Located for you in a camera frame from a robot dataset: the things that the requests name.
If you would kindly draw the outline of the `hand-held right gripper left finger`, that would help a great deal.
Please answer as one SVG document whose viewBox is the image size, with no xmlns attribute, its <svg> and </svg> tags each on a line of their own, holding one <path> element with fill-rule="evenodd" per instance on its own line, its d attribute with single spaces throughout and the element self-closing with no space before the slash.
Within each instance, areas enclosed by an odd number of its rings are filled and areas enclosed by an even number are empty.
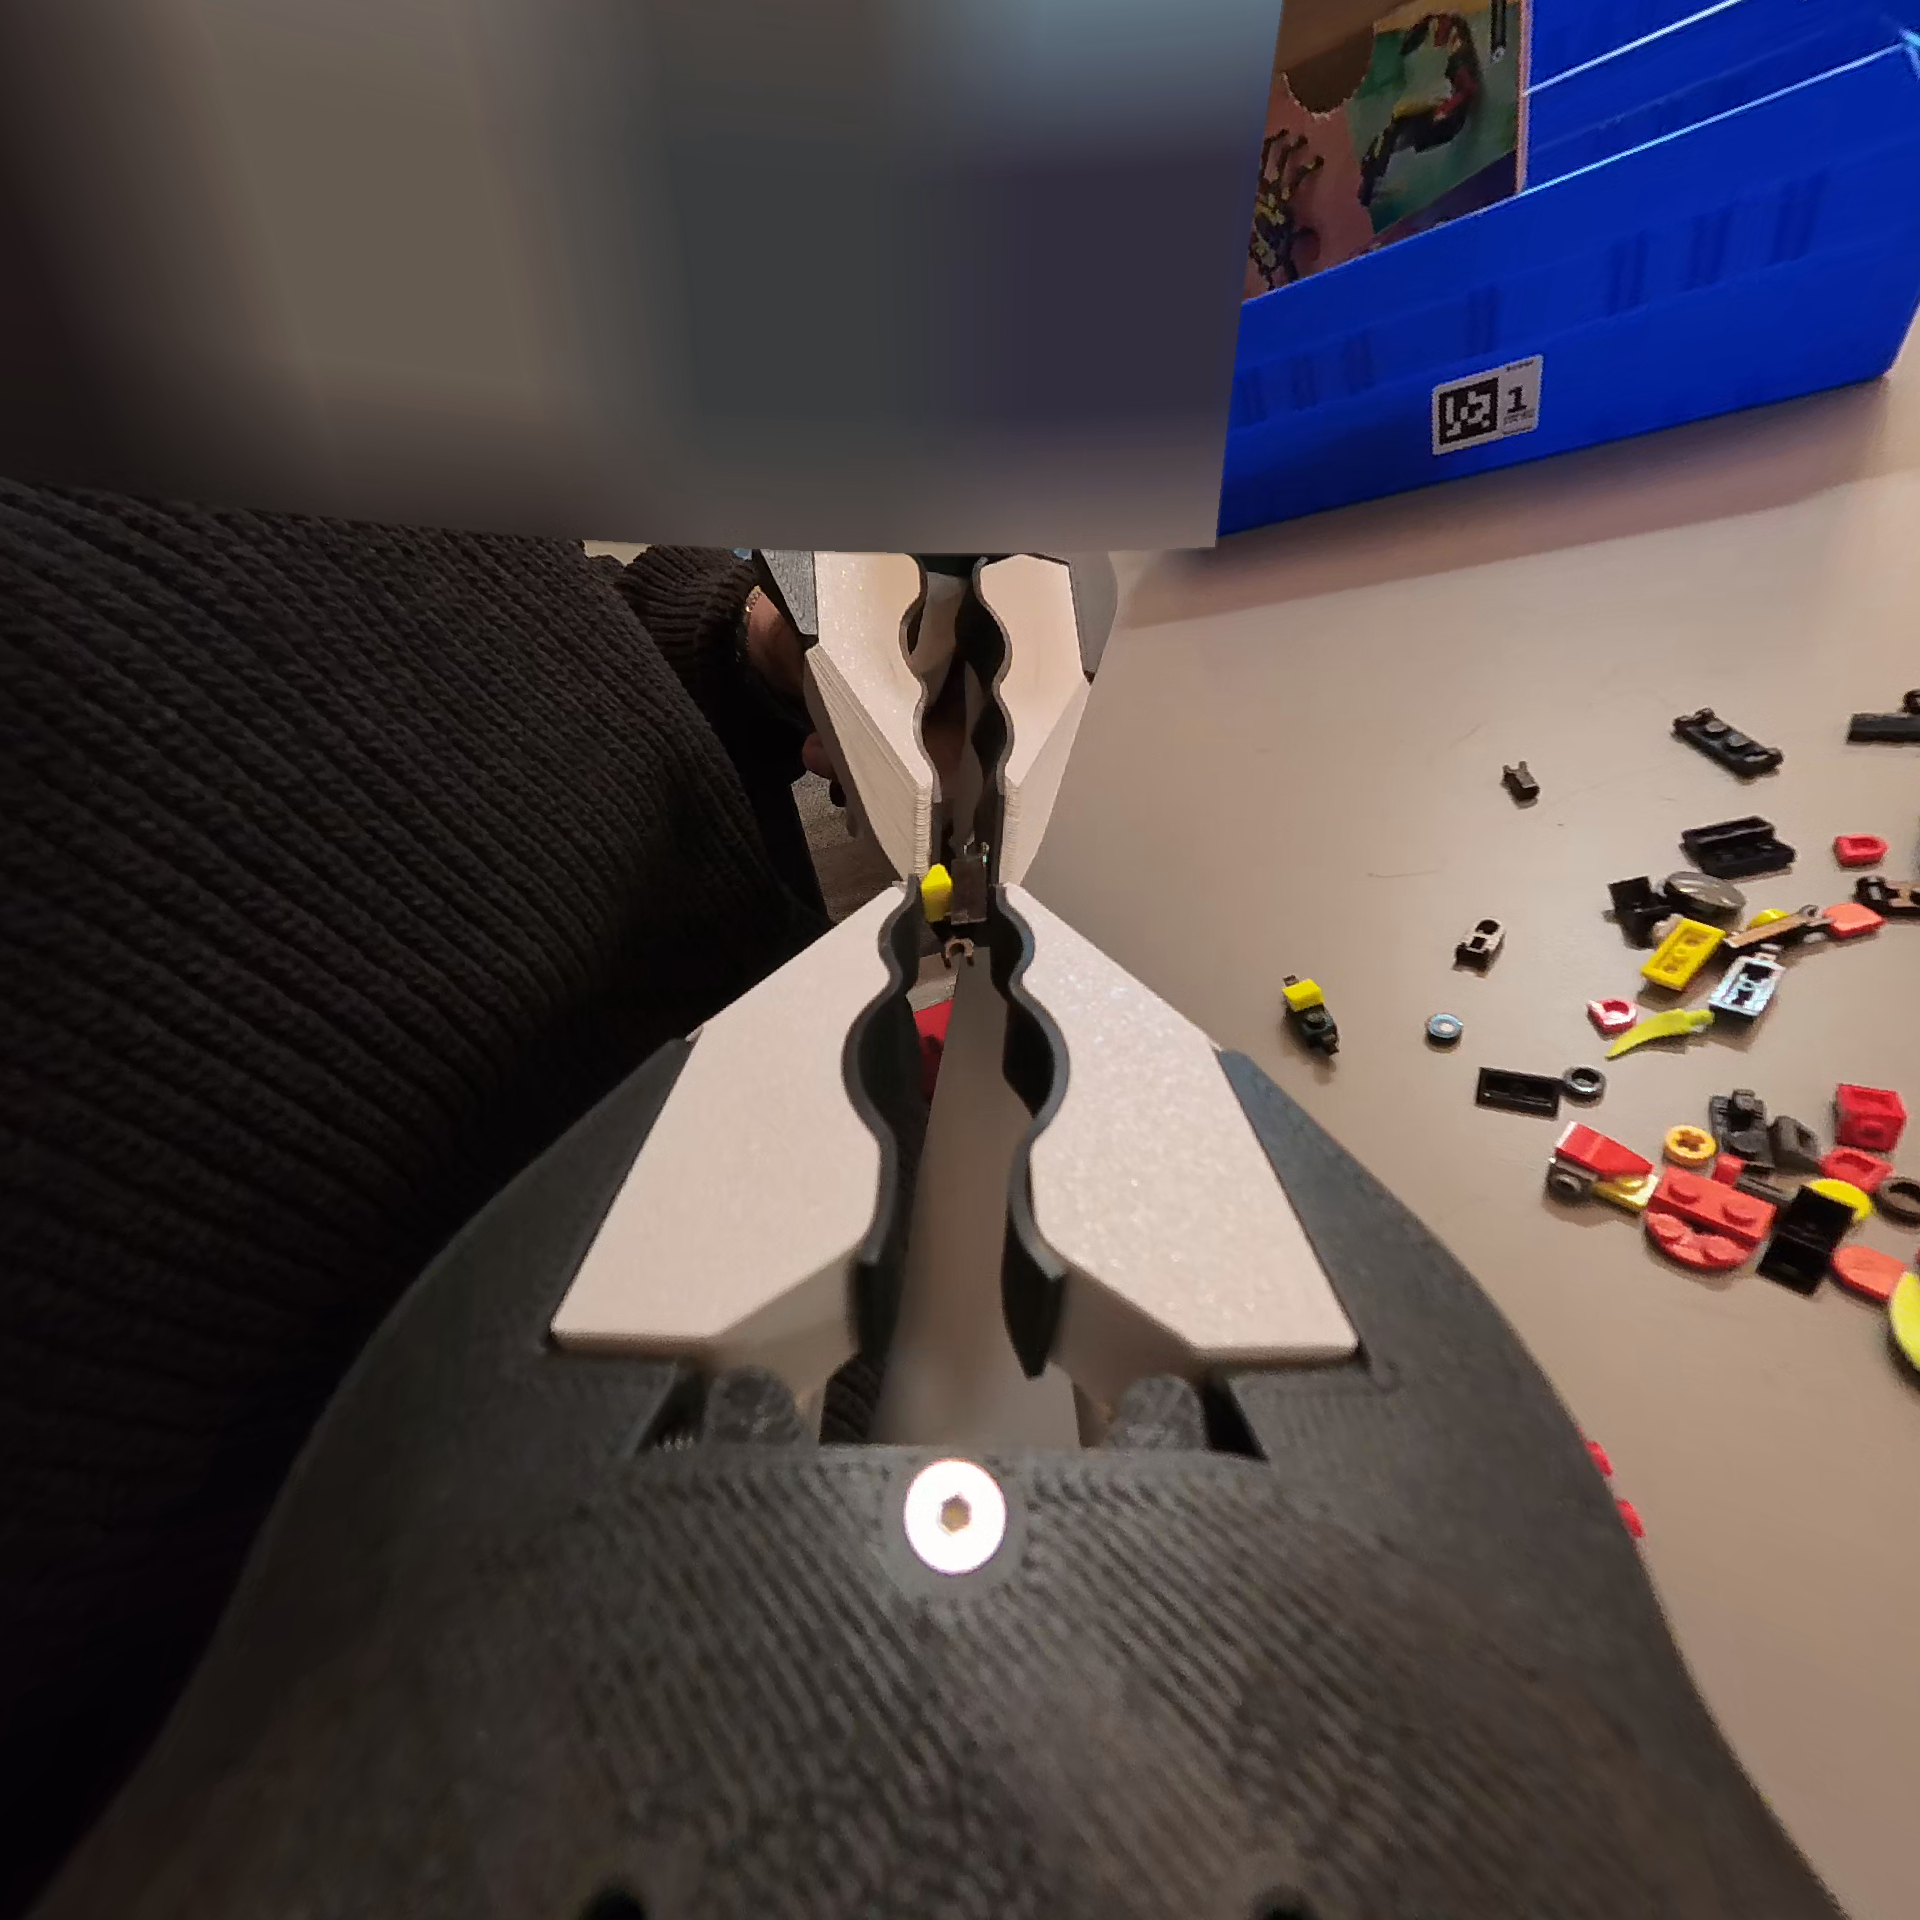
<svg viewBox="0 0 1920 1920">
<path fill-rule="evenodd" d="M 895 881 L 665 1046 L 669 1087 L 554 1316 L 564 1353 L 757 1369 L 863 1425 L 926 1141 L 920 896 Z"/>
</svg>

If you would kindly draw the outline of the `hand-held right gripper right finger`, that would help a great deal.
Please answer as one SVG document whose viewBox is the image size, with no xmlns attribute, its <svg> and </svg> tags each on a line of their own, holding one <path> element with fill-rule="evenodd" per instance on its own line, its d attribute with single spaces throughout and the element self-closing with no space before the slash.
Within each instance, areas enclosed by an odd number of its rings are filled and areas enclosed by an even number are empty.
<svg viewBox="0 0 1920 1920">
<path fill-rule="evenodd" d="M 1114 1407 L 1149 1375 L 1350 1359 L 1352 1320 L 1212 1038 L 1017 885 L 991 896 L 991 982 L 1026 1114 L 999 1262 L 1023 1373 Z"/>
</svg>

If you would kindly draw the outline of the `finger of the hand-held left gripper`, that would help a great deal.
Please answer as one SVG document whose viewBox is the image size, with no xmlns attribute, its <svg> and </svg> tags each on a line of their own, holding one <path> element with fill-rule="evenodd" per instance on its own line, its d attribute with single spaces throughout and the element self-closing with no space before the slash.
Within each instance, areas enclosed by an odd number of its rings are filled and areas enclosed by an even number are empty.
<svg viewBox="0 0 1920 1920">
<path fill-rule="evenodd" d="M 978 749 L 994 813 L 999 881 L 1030 868 L 1064 780 L 1087 704 L 1087 672 L 1071 605 L 1071 577 L 1058 559 L 1014 556 L 975 573 L 989 620 L 989 687 Z"/>
<path fill-rule="evenodd" d="M 941 798 L 913 665 L 926 572 L 898 553 L 815 550 L 812 573 L 809 712 L 857 822 L 898 877 L 918 879 L 933 863 Z"/>
</svg>

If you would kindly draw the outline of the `person's left forearm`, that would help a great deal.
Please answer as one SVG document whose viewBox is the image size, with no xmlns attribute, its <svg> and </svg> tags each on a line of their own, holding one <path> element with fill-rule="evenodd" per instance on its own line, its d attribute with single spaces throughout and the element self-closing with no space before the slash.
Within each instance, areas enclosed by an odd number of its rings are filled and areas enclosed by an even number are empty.
<svg viewBox="0 0 1920 1920">
<path fill-rule="evenodd" d="M 631 561 L 590 556 L 588 567 L 634 613 L 658 653 L 709 714 L 746 687 L 752 565 L 725 546 L 649 543 Z"/>
</svg>

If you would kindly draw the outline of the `scattered loose lego pieces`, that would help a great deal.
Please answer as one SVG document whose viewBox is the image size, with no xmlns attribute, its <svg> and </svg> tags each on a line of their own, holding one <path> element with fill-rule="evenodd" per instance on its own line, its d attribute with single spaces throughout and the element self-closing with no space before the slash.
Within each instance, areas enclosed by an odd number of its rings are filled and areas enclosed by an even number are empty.
<svg viewBox="0 0 1920 1920">
<path fill-rule="evenodd" d="M 1529 1306 L 1626 1349 L 1833 1310 L 1911 1373 L 1916 743 L 1810 681 L 1728 776 L 1665 726 L 1577 733 L 1464 799 L 1396 881 L 1396 1129 L 1432 1222 Z"/>
</svg>

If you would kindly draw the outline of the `printed cardboard lego box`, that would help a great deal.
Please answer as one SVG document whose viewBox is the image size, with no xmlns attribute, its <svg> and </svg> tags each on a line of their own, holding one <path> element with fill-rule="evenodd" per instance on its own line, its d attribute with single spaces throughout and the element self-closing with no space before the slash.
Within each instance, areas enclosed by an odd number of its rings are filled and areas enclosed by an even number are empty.
<svg viewBox="0 0 1920 1920">
<path fill-rule="evenodd" d="M 1240 296 L 1520 192 L 1532 6 L 1284 1 Z"/>
</svg>

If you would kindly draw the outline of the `person's left hand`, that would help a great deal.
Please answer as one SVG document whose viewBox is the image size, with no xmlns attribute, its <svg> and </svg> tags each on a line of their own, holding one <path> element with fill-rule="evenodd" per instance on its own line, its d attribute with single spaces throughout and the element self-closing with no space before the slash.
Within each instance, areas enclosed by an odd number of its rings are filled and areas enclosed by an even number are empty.
<svg viewBox="0 0 1920 1920">
<path fill-rule="evenodd" d="M 750 591 L 743 607 L 740 626 L 743 656 L 750 661 L 759 685 L 778 709 L 782 717 L 798 726 L 805 725 L 799 756 L 812 776 L 828 785 L 828 799 L 833 806 L 846 804 L 844 785 L 832 767 L 825 740 L 812 726 L 812 712 L 805 695 L 805 653 L 807 645 L 785 613 L 778 610 L 773 596 L 759 584 Z"/>
</svg>

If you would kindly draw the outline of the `blue plastic bin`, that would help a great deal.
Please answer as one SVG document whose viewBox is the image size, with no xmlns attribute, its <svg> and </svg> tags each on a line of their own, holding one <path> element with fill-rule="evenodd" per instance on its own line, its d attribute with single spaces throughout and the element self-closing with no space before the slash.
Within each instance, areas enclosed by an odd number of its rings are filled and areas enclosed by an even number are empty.
<svg viewBox="0 0 1920 1920">
<path fill-rule="evenodd" d="M 1916 4 L 1529 4 L 1524 184 L 1238 317 L 1217 532 L 1885 372 Z"/>
</svg>

